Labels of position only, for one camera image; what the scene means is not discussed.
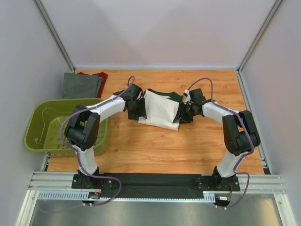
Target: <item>wooden table surface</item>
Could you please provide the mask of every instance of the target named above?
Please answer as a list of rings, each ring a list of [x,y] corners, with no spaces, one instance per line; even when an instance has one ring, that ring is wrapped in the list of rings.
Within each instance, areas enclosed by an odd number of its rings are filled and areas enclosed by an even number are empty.
[[[175,91],[182,95],[194,81],[209,77],[214,83],[214,99],[220,104],[244,110],[244,101],[233,70],[77,70],[86,74],[108,74],[102,98],[127,86],[128,77],[135,75],[135,84],[143,90]],[[194,88],[202,88],[210,98],[209,81],[201,81]],[[126,173],[212,173],[222,160],[226,147],[222,125],[202,116],[195,116],[191,124],[182,124],[179,131],[138,124],[127,119],[127,112],[110,117],[110,147],[96,156],[101,172]],[[75,157],[51,158],[48,171],[76,171]],[[248,156],[238,171],[263,174],[258,151]]]

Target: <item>metal frame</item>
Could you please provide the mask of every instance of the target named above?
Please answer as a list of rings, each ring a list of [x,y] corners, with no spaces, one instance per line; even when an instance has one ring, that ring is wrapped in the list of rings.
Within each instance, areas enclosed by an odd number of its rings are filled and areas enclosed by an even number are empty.
[[[69,68],[71,69],[72,72],[75,71],[75,67],[70,59],[70,57],[68,56],[68,53],[62,43],[62,41],[60,40],[54,26],[52,25],[52,22],[50,20],[50,17],[47,14],[47,11],[43,5],[43,3],[41,2],[41,0],[33,0],[34,4],[36,5],[41,17],[43,18],[46,27],[48,28],[52,38],[54,39],[58,49],[60,50],[64,60],[66,61],[67,65],[69,66]]]
[[[43,191],[70,191],[73,176],[76,172],[34,172],[28,190]],[[240,192],[244,191],[247,176],[237,175],[241,186]],[[72,191],[95,191],[91,189],[72,189]],[[251,175],[247,194],[285,194],[285,189],[279,175]]]
[[[28,190],[21,207],[16,226],[28,226],[32,219],[32,214],[39,196],[39,191]]]
[[[241,62],[240,66],[238,67],[238,72],[242,72],[247,61],[249,60],[250,56],[252,55],[253,51],[257,47],[260,39],[266,32],[267,28],[269,27],[270,23],[272,22],[275,14],[278,12],[281,4],[283,3],[284,0],[276,0],[274,5],[272,6],[271,10],[269,11],[268,16],[265,18],[261,28],[259,29],[257,35],[255,36],[255,39],[253,40],[249,50],[247,51],[243,61]]]
[[[276,201],[278,212],[280,214],[280,218],[282,220],[282,224],[285,226],[297,226],[287,195],[275,194],[274,198]]]

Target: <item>cable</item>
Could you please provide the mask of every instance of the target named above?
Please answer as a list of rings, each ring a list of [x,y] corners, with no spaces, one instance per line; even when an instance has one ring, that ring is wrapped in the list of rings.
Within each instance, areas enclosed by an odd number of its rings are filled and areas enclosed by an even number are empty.
[[[249,174],[248,172],[236,172],[236,170],[237,170],[237,168],[239,167],[241,161],[242,161],[245,157],[247,157],[248,155],[251,155],[251,154],[254,152],[254,145],[253,145],[253,142],[252,142],[252,140],[251,140],[250,134],[249,134],[248,131],[246,130],[246,127],[245,127],[245,125],[244,125],[244,122],[243,122],[242,118],[239,116],[239,114],[238,114],[237,112],[235,112],[235,111],[233,111],[233,110],[231,110],[231,109],[225,107],[225,106],[222,106],[222,105],[216,103],[216,102],[213,100],[213,82],[212,82],[212,80],[211,80],[210,78],[201,78],[201,79],[199,79],[199,80],[196,80],[194,83],[192,83],[191,86],[189,86],[189,88],[188,88],[187,90],[189,91],[196,83],[198,83],[198,82],[201,81],[201,80],[209,80],[209,81],[210,81],[210,84],[211,84],[211,93],[210,93],[210,99],[211,99],[211,102],[212,102],[214,105],[218,106],[219,108],[221,108],[221,109],[223,109],[223,110],[226,110],[226,111],[229,111],[230,113],[232,113],[232,114],[234,114],[234,115],[237,116],[237,118],[238,118],[238,120],[239,120],[239,122],[240,122],[242,128],[244,129],[244,132],[245,132],[246,137],[247,137],[247,139],[248,139],[248,141],[249,141],[249,143],[250,143],[250,146],[251,146],[251,151],[248,152],[248,153],[246,153],[246,154],[244,154],[244,155],[242,155],[242,156],[239,158],[239,160],[237,161],[237,163],[236,163],[236,164],[234,165],[234,167],[233,167],[233,171],[234,171],[236,174],[246,174],[246,175],[247,175],[247,183],[246,183],[245,190],[244,190],[242,196],[240,197],[240,199],[239,199],[235,204],[233,204],[232,206],[227,207],[227,209],[231,209],[231,208],[236,207],[238,204],[240,204],[240,202],[242,201],[242,199],[243,199],[244,196],[246,195],[247,189],[248,189],[248,187],[249,187],[249,183],[250,183],[250,174]]]

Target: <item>white towel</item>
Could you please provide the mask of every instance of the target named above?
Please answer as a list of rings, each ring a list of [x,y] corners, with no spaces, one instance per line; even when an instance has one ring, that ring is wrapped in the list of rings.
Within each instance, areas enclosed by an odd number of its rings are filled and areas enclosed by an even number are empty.
[[[145,108],[147,119],[139,117],[138,123],[178,130],[179,123],[173,123],[179,103],[168,97],[145,91]]]

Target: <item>gray cloth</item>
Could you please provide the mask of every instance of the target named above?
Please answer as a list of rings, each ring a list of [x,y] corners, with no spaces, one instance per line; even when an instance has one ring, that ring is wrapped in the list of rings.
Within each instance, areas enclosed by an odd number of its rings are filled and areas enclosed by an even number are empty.
[[[95,93],[95,97],[97,97],[100,85],[102,84],[103,78],[102,77],[98,77],[98,83],[97,83],[97,87],[96,87],[96,93]]]
[[[98,75],[65,73],[62,99],[96,97],[100,83]]]

